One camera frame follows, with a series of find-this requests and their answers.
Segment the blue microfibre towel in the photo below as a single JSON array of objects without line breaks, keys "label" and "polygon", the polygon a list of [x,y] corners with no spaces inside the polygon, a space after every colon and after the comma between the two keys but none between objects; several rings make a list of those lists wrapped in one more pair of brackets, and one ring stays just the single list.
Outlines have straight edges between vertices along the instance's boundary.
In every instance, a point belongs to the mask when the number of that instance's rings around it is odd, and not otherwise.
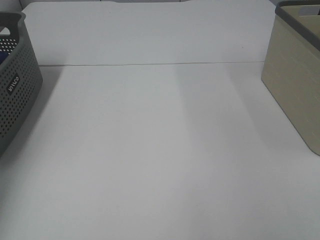
[{"label": "blue microfibre towel", "polygon": [[0,51],[0,64],[2,64],[6,58],[8,57],[8,53],[5,51]]}]

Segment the beige storage bin grey rim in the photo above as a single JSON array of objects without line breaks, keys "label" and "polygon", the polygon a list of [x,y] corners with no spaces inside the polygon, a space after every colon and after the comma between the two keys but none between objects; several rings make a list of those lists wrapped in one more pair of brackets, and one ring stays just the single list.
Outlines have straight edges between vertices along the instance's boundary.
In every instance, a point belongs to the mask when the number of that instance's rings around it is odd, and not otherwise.
[{"label": "beige storage bin grey rim", "polygon": [[320,15],[318,0],[280,1],[261,80],[307,147],[320,153]]}]

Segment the grey perforated plastic basket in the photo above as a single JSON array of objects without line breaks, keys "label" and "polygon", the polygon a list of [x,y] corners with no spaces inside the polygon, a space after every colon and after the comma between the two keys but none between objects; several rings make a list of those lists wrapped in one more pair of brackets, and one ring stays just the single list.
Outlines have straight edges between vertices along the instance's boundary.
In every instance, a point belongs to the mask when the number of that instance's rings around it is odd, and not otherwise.
[{"label": "grey perforated plastic basket", "polygon": [[0,64],[0,152],[11,144],[31,111],[43,77],[22,12],[2,11],[0,25],[9,34],[0,37],[0,51],[8,56]]}]

